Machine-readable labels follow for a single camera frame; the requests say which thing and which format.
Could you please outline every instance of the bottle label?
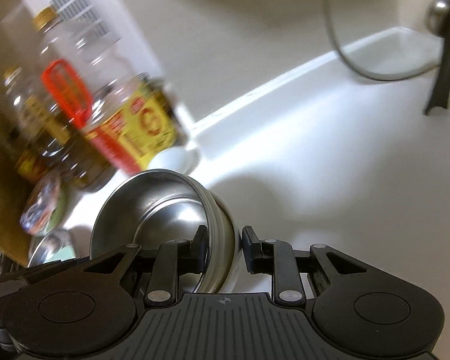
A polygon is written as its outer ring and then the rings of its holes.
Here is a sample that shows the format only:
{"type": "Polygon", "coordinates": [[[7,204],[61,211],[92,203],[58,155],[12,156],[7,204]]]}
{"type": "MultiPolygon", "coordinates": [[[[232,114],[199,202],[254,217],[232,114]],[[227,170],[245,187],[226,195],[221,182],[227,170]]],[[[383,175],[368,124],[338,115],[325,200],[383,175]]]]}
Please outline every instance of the bottle label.
{"type": "Polygon", "coordinates": [[[154,94],[140,85],[122,108],[85,138],[113,165],[134,175],[175,142],[176,132],[154,94]]]}
{"type": "Polygon", "coordinates": [[[25,150],[15,165],[17,173],[31,184],[36,184],[47,173],[45,164],[32,151],[25,150]]]}
{"type": "Polygon", "coordinates": [[[66,126],[62,125],[53,115],[39,102],[35,96],[30,96],[25,101],[27,111],[43,125],[43,128],[57,140],[60,145],[65,145],[70,139],[70,133],[66,126]]]}

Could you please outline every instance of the small bottle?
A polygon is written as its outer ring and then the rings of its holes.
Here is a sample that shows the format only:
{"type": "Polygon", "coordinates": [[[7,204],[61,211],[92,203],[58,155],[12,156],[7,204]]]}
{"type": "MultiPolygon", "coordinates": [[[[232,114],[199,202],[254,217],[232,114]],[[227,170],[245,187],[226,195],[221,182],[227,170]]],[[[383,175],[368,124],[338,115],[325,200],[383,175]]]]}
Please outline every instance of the small bottle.
{"type": "Polygon", "coordinates": [[[30,150],[18,137],[19,133],[16,130],[7,134],[0,129],[0,149],[15,164],[17,173],[35,185],[48,172],[48,168],[43,159],[30,150]]]}
{"type": "Polygon", "coordinates": [[[59,107],[113,165],[129,175],[146,170],[176,139],[153,93],[109,40],[73,32],[51,9],[35,25],[43,34],[42,82],[59,107]]]}
{"type": "Polygon", "coordinates": [[[22,134],[49,167],[80,190],[102,188],[114,168],[68,123],[39,78],[25,76],[20,67],[9,69],[4,78],[22,134]]]}

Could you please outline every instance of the bottle cap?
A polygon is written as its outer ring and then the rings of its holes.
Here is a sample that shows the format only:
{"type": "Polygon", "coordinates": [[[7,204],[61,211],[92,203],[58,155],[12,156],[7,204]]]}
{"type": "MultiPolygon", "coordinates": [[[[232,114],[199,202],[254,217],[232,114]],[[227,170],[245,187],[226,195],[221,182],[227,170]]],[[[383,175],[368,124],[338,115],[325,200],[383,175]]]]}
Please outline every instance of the bottle cap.
{"type": "Polygon", "coordinates": [[[40,31],[44,28],[50,21],[55,19],[58,15],[55,13],[53,8],[47,7],[43,11],[41,11],[34,18],[34,26],[37,31],[40,31]]]}
{"type": "Polygon", "coordinates": [[[10,82],[22,71],[22,68],[17,64],[10,66],[5,73],[3,73],[3,80],[5,86],[8,86],[10,82]]]}

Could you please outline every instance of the stainless steel pot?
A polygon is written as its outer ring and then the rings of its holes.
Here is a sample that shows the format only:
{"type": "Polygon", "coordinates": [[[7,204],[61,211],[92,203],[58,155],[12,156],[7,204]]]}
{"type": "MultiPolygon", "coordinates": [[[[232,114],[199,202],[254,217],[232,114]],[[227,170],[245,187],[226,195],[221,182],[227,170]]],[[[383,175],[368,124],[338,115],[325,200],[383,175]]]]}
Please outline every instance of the stainless steel pot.
{"type": "Polygon", "coordinates": [[[131,242],[156,249],[171,239],[192,239],[199,225],[209,232],[206,271],[181,277],[180,285],[190,292],[215,293],[239,253],[238,232],[219,199],[194,179],[170,170],[139,173],[113,192],[95,222],[90,257],[131,242]]]}

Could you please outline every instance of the white countertop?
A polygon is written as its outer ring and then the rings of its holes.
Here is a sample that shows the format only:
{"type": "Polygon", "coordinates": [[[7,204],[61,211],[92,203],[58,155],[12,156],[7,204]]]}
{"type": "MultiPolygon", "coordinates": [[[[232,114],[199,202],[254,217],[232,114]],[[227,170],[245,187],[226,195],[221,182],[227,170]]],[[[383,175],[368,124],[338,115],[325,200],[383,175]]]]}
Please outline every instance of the white countertop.
{"type": "MultiPolygon", "coordinates": [[[[328,55],[198,123],[191,176],[260,239],[325,243],[432,293],[446,317],[435,355],[450,360],[450,111],[422,115],[432,84],[363,81],[328,55]]],[[[81,197],[66,222],[83,253],[123,180],[81,197]]],[[[243,264],[235,291],[269,283],[243,264]]]]}

